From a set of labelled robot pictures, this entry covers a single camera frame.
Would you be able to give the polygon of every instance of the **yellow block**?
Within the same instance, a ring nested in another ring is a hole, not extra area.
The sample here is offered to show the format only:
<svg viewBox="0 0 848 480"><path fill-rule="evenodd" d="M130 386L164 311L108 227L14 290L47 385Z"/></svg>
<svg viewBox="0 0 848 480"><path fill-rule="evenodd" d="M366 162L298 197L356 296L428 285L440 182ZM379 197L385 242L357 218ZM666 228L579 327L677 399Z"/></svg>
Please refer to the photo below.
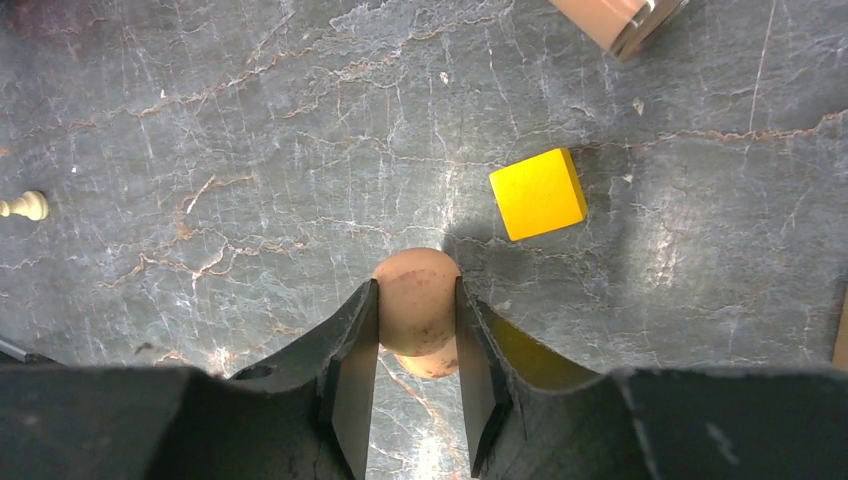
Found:
<svg viewBox="0 0 848 480"><path fill-rule="evenodd" d="M489 180L513 242L582 222L589 211L564 148L492 172Z"/></svg>

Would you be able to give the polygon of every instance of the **stone countertop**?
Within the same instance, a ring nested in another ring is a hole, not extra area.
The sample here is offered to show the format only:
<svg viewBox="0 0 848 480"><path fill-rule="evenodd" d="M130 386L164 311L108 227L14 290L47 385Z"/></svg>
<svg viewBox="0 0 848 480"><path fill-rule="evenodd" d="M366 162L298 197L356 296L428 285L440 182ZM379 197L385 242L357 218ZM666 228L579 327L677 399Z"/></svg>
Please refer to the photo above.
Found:
<svg viewBox="0 0 848 480"><path fill-rule="evenodd" d="M848 5L693 0L620 64L545 0L2 6L0 335L231 374L402 248L559 353L811 365L848 272ZM506 239L487 175L572 150L577 226ZM378 365L369 478L467 478L458 379Z"/></svg>

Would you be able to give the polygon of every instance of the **beige chess piece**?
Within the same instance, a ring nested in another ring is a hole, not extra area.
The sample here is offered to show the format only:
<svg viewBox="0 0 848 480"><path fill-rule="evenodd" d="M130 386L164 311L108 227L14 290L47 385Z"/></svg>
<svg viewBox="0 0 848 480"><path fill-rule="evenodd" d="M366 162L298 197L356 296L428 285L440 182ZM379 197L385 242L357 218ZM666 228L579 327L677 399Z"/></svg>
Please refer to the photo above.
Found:
<svg viewBox="0 0 848 480"><path fill-rule="evenodd" d="M23 215L30 220L44 220L50 209L47 207L47 199L44 194L36 191L24 192L20 198L11 202L0 200L0 215L8 217L15 213Z"/></svg>

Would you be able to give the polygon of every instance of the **cylindrical container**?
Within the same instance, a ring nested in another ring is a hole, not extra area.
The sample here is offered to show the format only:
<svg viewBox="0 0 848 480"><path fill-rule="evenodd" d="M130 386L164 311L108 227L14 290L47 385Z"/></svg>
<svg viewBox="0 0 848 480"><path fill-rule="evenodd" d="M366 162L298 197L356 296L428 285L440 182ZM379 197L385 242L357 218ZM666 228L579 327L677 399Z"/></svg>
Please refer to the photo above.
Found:
<svg viewBox="0 0 848 480"><path fill-rule="evenodd" d="M601 48L619 60L627 60L688 0L551 0L551 3Z"/></svg>

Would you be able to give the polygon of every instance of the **round brown object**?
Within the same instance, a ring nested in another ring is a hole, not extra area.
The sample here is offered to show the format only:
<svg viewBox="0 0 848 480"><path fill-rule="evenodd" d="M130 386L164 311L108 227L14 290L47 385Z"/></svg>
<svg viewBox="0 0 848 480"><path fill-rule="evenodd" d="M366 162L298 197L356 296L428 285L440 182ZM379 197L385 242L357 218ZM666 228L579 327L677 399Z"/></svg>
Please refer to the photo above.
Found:
<svg viewBox="0 0 848 480"><path fill-rule="evenodd" d="M436 353L423 357L404 357L395 354L395 358L407 372L424 378L446 377L459 367L456 356L456 337L450 339L447 345Z"/></svg>
<svg viewBox="0 0 848 480"><path fill-rule="evenodd" d="M459 267L445 253L410 248L374 270L380 343L405 357L436 353L454 336Z"/></svg>

